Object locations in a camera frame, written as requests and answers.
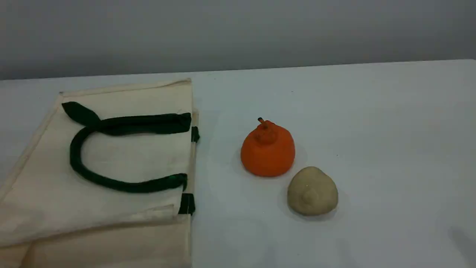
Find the toy fruit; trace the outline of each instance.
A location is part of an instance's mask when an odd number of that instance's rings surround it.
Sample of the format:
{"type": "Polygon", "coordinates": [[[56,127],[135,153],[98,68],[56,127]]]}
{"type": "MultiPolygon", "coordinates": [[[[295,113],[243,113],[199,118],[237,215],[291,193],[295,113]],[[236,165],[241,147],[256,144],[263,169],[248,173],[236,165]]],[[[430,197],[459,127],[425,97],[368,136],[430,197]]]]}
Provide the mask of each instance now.
{"type": "Polygon", "coordinates": [[[241,147],[241,162],[257,176],[275,177],[288,171],[296,154],[294,140],[283,127],[263,118],[260,125],[246,137],[241,147]]]}

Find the green strap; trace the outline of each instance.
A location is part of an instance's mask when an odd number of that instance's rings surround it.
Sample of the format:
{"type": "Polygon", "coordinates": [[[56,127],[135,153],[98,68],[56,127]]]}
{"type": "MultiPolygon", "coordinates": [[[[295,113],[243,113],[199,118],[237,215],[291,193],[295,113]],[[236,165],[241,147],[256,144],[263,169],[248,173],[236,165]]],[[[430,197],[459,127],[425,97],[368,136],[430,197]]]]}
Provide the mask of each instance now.
{"type": "Polygon", "coordinates": [[[196,143],[200,139],[200,134],[198,134],[198,127],[192,127],[192,142],[196,143]]]}
{"type": "Polygon", "coordinates": [[[179,214],[193,214],[195,212],[195,199],[193,194],[183,193],[180,202],[179,214]]]}
{"type": "Polygon", "coordinates": [[[74,171],[95,184],[128,193],[151,193],[183,186],[187,187],[187,174],[179,173],[140,183],[127,183],[96,174],[84,166],[81,147],[89,135],[101,132],[121,136],[137,133],[173,134],[190,129],[191,114],[169,113],[159,115],[126,116],[101,120],[93,111],[76,102],[62,104],[66,114],[75,122],[84,125],[71,141],[69,162],[74,171]]]}

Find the clay ball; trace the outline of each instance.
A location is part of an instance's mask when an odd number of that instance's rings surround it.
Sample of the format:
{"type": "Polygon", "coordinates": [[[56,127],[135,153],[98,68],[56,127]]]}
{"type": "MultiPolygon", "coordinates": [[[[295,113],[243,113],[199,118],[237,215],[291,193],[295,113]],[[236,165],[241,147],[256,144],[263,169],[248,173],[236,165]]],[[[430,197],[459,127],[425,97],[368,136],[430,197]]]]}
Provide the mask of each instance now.
{"type": "Polygon", "coordinates": [[[304,216],[329,213],[337,207],[334,181],[315,166],[301,169],[288,186],[288,205],[304,216]]]}

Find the white table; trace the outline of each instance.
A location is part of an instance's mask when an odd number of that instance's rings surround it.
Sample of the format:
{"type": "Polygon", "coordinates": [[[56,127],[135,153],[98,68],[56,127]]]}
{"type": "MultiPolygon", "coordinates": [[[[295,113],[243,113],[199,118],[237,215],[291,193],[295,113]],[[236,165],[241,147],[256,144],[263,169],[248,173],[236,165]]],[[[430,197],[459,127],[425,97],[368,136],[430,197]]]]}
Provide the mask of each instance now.
{"type": "Polygon", "coordinates": [[[194,268],[476,267],[476,61],[0,81],[4,178],[59,91],[191,77],[200,110],[194,268]],[[296,161],[248,174],[243,139],[263,117],[296,161]],[[337,184],[337,211],[286,204],[301,168],[337,184]]]}

